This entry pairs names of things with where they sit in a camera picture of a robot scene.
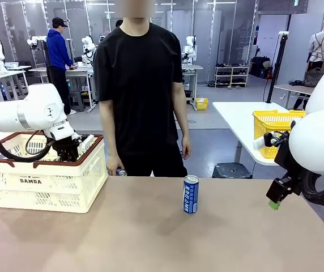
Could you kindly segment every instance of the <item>mannequin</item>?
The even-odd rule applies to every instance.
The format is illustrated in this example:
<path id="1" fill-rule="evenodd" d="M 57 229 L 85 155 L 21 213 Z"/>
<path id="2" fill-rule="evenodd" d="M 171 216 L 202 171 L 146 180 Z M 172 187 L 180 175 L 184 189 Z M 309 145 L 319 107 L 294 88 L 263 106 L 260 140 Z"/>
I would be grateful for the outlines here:
<path id="1" fill-rule="evenodd" d="M 324 72 L 324 21 L 322 26 L 322 31 L 314 34 L 309 41 L 309 63 L 307 66 L 307 71 L 313 70 L 315 68 L 320 68 Z M 303 101 L 302 98 L 298 98 L 293 109 L 297 110 L 300 104 L 303 102 L 303 110 L 307 105 L 308 98 L 310 95 L 301 93 L 300 96 L 305 96 L 306 99 Z"/>

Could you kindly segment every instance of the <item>white plastic basket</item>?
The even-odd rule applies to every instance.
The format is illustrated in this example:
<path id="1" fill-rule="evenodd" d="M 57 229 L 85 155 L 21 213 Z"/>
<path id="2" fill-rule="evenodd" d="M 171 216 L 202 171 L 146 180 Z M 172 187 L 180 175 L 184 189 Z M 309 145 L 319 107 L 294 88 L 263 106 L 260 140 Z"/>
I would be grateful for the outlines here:
<path id="1" fill-rule="evenodd" d="M 15 133 L 1 142 L 12 154 L 30 157 L 26 141 L 30 133 Z M 36 134 L 28 151 L 45 147 L 46 138 Z M 0 207 L 30 210 L 87 213 L 108 177 L 102 135 L 96 135 L 90 148 L 78 148 L 77 162 L 54 161 L 51 148 L 43 161 L 17 163 L 0 154 Z"/>

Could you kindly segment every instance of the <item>black t-shirt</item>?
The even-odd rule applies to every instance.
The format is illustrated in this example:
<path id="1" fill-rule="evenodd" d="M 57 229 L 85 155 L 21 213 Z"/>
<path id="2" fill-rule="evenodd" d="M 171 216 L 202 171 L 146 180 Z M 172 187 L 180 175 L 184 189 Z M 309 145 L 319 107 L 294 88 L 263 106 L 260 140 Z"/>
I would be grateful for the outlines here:
<path id="1" fill-rule="evenodd" d="M 172 83 L 182 82 L 182 67 L 173 33 L 152 23 L 139 37 L 116 28 L 97 48 L 94 75 L 99 100 L 113 100 L 118 153 L 145 154 L 176 143 Z"/>

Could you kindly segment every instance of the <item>table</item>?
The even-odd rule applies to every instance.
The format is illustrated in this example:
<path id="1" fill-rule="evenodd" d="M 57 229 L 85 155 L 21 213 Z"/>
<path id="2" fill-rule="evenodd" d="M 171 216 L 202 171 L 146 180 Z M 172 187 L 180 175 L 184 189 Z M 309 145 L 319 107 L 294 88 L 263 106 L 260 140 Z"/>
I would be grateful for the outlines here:
<path id="1" fill-rule="evenodd" d="M 195 111 L 197 111 L 196 106 L 196 98 L 197 98 L 197 71 L 203 70 L 203 67 L 199 65 L 184 65 L 182 64 L 182 69 L 186 70 L 182 72 L 184 77 L 190 77 L 190 90 L 191 97 L 187 97 L 187 101 L 194 107 Z"/>
<path id="2" fill-rule="evenodd" d="M 45 67 L 30 69 L 29 71 L 39 73 L 41 82 L 44 82 L 42 79 L 43 77 L 44 78 L 48 77 Z M 95 108 L 96 100 L 97 100 L 96 99 L 97 94 L 96 94 L 95 85 L 94 85 L 94 70 L 93 70 L 93 68 L 92 67 L 78 67 L 75 70 L 66 69 L 66 77 L 67 78 L 86 78 L 86 82 L 88 85 L 89 103 L 90 103 L 90 109 L 88 110 L 88 112 L 91 112 Z"/>
<path id="3" fill-rule="evenodd" d="M 28 69 L 28 68 L 31 68 L 31 66 L 21 65 L 21 66 L 18 66 L 18 67 L 8 67 L 7 69 L 9 69 L 9 70 L 25 70 L 25 69 Z"/>
<path id="4" fill-rule="evenodd" d="M 278 104 L 265 102 L 214 102 L 212 104 L 238 139 L 235 151 L 236 163 L 240 162 L 241 149 L 244 146 L 257 163 L 266 166 L 277 166 L 274 159 L 266 159 L 259 150 L 253 149 L 253 111 L 273 111 L 277 109 L 279 112 L 287 112 L 286 109 Z"/>
<path id="5" fill-rule="evenodd" d="M 285 108 L 288 108 L 289 98 L 291 97 L 292 92 L 299 92 L 301 94 L 305 95 L 311 95 L 314 91 L 314 88 L 311 87 L 305 87 L 305 86 L 292 86 L 289 84 L 282 84 L 282 85 L 274 85 L 274 88 L 287 91 L 287 99 L 285 101 Z"/>
<path id="6" fill-rule="evenodd" d="M 324 223 L 301 197 L 268 206 L 270 180 L 109 177 L 87 214 L 0 209 L 0 271 L 324 271 Z"/>
<path id="7" fill-rule="evenodd" d="M 2 85 L 5 87 L 5 89 L 7 89 L 7 82 L 10 82 L 10 86 L 12 89 L 12 93 L 14 94 L 14 99 L 18 100 L 18 95 L 16 92 L 16 88 L 15 88 L 15 84 L 14 82 L 17 83 L 17 86 L 21 92 L 21 95 L 25 95 L 26 92 L 23 92 L 23 86 L 21 84 L 21 81 L 19 80 L 19 78 L 17 77 L 17 75 L 22 74 L 24 81 L 25 81 L 25 86 L 26 86 L 26 92 L 28 93 L 28 84 L 27 84 L 27 80 L 26 80 L 26 76 L 25 76 L 25 71 L 0 71 L 0 81 L 2 83 Z M 10 93 L 8 91 L 5 92 L 6 93 L 6 98 L 7 100 L 11 100 L 11 96 Z"/>

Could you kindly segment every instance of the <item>shoe rack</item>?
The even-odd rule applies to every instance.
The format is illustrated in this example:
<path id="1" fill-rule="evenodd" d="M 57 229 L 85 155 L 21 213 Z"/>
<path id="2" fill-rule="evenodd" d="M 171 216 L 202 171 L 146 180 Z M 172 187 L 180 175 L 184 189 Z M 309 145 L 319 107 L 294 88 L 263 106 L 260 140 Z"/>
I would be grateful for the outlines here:
<path id="1" fill-rule="evenodd" d="M 248 82 L 248 74 L 248 66 L 215 67 L 215 87 L 228 87 L 234 85 L 246 86 Z M 237 82 L 237 79 L 241 78 L 243 78 L 244 81 Z"/>

